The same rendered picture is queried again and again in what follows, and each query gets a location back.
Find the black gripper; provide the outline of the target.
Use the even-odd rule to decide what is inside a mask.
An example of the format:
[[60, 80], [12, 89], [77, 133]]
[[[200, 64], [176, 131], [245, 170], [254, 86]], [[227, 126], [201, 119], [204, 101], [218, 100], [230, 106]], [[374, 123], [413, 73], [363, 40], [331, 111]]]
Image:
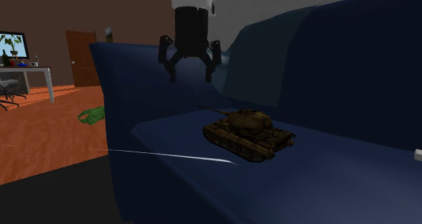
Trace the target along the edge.
[[167, 35], [160, 37], [158, 62], [170, 74], [170, 82], [176, 81], [176, 64], [183, 57], [198, 57], [206, 65], [205, 80], [212, 82], [212, 73], [221, 64], [220, 41], [208, 45], [208, 10], [186, 6], [175, 9], [176, 52], [167, 59], [167, 49], [173, 40]]

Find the teal sofa cushion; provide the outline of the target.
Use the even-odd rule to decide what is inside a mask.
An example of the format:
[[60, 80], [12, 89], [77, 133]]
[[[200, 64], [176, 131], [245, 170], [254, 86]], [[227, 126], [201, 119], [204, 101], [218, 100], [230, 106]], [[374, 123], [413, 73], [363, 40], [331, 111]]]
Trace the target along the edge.
[[295, 9], [245, 26], [229, 48], [222, 94], [276, 107], [289, 44], [313, 6]]

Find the brown toy tank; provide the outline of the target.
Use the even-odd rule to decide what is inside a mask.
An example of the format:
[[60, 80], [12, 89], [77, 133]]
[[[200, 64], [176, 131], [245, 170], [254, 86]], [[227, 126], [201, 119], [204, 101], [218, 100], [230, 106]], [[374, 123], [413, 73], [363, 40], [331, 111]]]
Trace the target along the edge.
[[273, 126], [270, 116], [253, 109], [223, 112], [218, 119], [203, 128], [204, 137], [249, 162], [263, 162], [275, 153], [294, 145], [295, 134]]

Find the brown wooden door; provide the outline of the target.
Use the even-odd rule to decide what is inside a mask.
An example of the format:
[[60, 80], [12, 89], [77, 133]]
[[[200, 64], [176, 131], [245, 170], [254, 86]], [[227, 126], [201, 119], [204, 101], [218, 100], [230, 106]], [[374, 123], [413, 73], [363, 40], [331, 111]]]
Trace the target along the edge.
[[75, 87], [100, 86], [90, 44], [97, 42], [96, 32], [66, 31], [70, 65]]

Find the green crumpled cloth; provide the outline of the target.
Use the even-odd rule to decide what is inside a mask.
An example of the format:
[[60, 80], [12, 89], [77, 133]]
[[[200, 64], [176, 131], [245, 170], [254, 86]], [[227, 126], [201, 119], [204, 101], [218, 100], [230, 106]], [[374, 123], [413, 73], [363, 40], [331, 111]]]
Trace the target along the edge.
[[78, 120], [84, 124], [94, 125], [105, 118], [104, 106], [84, 110], [77, 116]]

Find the white desk with monitor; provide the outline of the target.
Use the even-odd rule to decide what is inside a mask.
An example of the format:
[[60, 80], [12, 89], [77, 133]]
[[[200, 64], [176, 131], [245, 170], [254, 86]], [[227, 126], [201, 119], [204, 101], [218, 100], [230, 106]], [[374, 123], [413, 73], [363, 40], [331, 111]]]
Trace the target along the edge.
[[[3, 42], [5, 45], [9, 45], [11, 47], [11, 51], [7, 52], [7, 55], [10, 54], [12, 56], [12, 60], [18, 61], [18, 55], [20, 52], [23, 53], [22, 60], [30, 59], [25, 34], [23, 32], [0, 31], [0, 42]], [[0, 72], [23, 72], [28, 91], [30, 91], [30, 89], [27, 72], [42, 72], [47, 84], [49, 99], [52, 104], [54, 103], [53, 85], [49, 66], [0, 66]]]

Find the dark blue sofa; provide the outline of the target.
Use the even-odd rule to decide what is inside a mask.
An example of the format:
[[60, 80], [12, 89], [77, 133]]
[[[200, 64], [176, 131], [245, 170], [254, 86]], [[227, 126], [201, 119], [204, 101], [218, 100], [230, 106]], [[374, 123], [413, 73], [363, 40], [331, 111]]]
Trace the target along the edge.
[[[422, 224], [422, 0], [313, 6], [294, 35], [276, 107], [222, 94], [195, 58], [174, 83], [154, 45], [90, 46], [114, 195], [133, 224]], [[203, 127], [250, 108], [296, 135], [253, 163]]]

